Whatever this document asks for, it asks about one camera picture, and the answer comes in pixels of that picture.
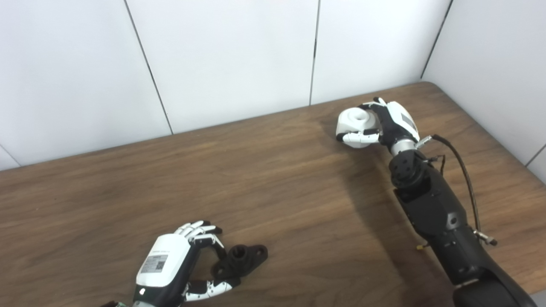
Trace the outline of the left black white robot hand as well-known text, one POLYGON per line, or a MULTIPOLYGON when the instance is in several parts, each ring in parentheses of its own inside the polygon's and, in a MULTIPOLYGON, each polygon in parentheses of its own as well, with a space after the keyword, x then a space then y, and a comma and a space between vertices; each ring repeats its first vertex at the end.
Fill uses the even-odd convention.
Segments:
POLYGON ((220 260, 226 248, 217 237, 222 229, 210 221, 189 222, 159 236, 135 279, 134 307, 180 307, 222 295, 241 284, 240 278, 190 280, 202 249, 211 247, 220 260))

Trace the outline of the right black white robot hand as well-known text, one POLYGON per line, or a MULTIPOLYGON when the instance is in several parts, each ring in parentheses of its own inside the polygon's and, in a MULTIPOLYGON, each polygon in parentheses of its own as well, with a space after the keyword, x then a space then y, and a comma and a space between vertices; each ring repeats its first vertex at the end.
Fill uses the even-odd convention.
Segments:
POLYGON ((380 144, 389 150, 415 148, 421 140, 415 121, 398 102, 380 97, 339 114, 335 137, 352 148, 380 144))

